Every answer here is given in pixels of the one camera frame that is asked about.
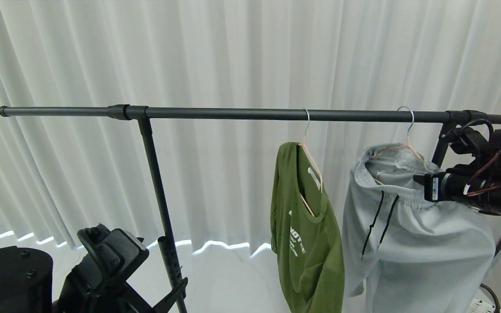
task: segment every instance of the white curtain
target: white curtain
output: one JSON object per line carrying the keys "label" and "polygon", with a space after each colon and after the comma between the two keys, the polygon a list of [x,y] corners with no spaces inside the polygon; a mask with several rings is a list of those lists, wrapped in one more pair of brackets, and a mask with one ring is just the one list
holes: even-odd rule
{"label": "white curtain", "polygon": [[[0,106],[501,113],[501,0],[0,2]],[[153,120],[176,240],[270,241],[277,148],[304,122]],[[440,125],[414,126],[430,158]],[[406,124],[313,122],[341,218],[348,171]],[[137,123],[0,117],[0,233],[163,233]]]}

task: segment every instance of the green shirt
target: green shirt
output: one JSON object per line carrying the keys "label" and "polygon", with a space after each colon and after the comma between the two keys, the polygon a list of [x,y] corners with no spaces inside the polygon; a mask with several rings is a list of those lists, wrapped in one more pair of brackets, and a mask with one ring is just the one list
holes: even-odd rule
{"label": "green shirt", "polygon": [[[292,313],[340,313],[344,256],[340,230],[318,173],[298,143],[278,151],[272,194],[272,251]],[[302,198],[314,212],[308,212]]]}

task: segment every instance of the black drawstring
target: black drawstring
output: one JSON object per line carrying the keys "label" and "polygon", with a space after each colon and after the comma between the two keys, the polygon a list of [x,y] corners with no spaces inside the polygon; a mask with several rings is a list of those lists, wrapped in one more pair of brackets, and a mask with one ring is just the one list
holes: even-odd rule
{"label": "black drawstring", "polygon": [[380,237],[380,242],[378,242],[378,248],[380,248],[380,244],[382,244],[382,239],[384,239],[384,235],[386,234],[386,230],[388,230],[388,226],[390,226],[390,218],[391,218],[392,213],[394,212],[395,204],[397,203],[398,199],[399,199],[399,196],[396,196],[394,202],[391,204],[390,214],[388,215],[388,220],[386,221],[386,227],[384,228],[384,232],[382,232],[382,236]]}
{"label": "black drawstring", "polygon": [[378,214],[380,213],[380,209],[382,208],[383,201],[384,201],[384,192],[382,192],[382,198],[380,199],[380,204],[378,204],[378,210],[376,211],[376,215],[374,215],[374,220],[372,220],[372,224],[368,229],[368,235],[366,235],[366,239],[364,240],[364,244],[362,246],[361,260],[362,257],[364,256],[364,250],[366,249],[366,244],[368,243],[368,238],[370,237],[370,233],[372,233],[372,228],[374,228],[374,224],[376,223],[376,218],[378,218]]}

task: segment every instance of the wooden hanger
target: wooden hanger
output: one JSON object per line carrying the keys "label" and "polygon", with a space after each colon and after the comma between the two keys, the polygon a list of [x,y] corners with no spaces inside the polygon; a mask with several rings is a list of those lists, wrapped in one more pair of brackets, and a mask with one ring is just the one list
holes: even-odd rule
{"label": "wooden hanger", "polygon": [[[318,166],[316,165],[316,162],[314,161],[314,158],[312,158],[312,155],[311,153],[308,151],[308,148],[307,148],[307,145],[306,145],[306,141],[307,141],[307,131],[308,131],[308,128],[311,126],[311,116],[310,114],[308,113],[308,110],[307,109],[304,109],[304,111],[307,113],[307,118],[308,118],[308,124],[307,124],[307,128],[304,129],[304,136],[303,136],[303,142],[302,143],[299,143],[298,145],[300,145],[301,147],[303,147],[303,150],[304,150],[304,154],[306,154],[307,158],[309,161],[311,161],[312,163],[312,167],[314,167],[314,170],[318,173],[318,176],[319,176],[319,179],[320,179],[320,192],[322,192],[322,173],[320,172],[320,169],[318,168]],[[308,212],[314,216],[314,212],[312,212],[312,209],[310,208],[310,206],[308,205],[307,201],[304,199],[304,196],[303,194],[301,194],[301,199],[303,200],[303,203],[304,205],[306,206]]]}
{"label": "wooden hanger", "polygon": [[410,112],[411,112],[411,125],[409,125],[409,129],[407,129],[407,144],[406,145],[402,145],[402,146],[399,146],[399,147],[392,147],[392,148],[387,148],[387,149],[384,149],[384,150],[381,150],[381,151],[378,151],[378,153],[374,156],[374,160],[376,160],[382,153],[386,152],[386,151],[390,151],[390,150],[397,150],[397,149],[403,149],[403,148],[408,148],[409,150],[411,150],[415,156],[421,161],[421,162],[424,162],[424,159],[423,157],[421,157],[421,155],[419,153],[417,153],[417,151],[415,151],[415,149],[411,146],[411,137],[409,135],[410,131],[411,131],[411,128],[413,127],[413,124],[415,123],[415,114],[413,113],[413,111],[411,109],[409,109],[409,107],[406,107],[404,105],[402,105],[401,107],[399,107],[397,110],[399,111],[400,109],[402,109],[403,107],[405,107],[405,109],[408,109]]}

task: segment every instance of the hanging clothes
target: hanging clothes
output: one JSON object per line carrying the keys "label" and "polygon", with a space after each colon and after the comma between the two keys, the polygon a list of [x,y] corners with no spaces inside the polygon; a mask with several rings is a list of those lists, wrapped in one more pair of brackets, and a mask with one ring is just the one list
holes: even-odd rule
{"label": "hanging clothes", "polygon": [[366,279],[368,313],[465,313],[494,257],[491,228],[463,204],[424,200],[413,175],[441,170],[409,149],[378,156],[399,145],[367,148],[351,171],[345,295]]}
{"label": "hanging clothes", "polygon": [[318,177],[298,143],[280,147],[272,192],[272,251],[293,313],[340,313],[343,303],[340,231]]}

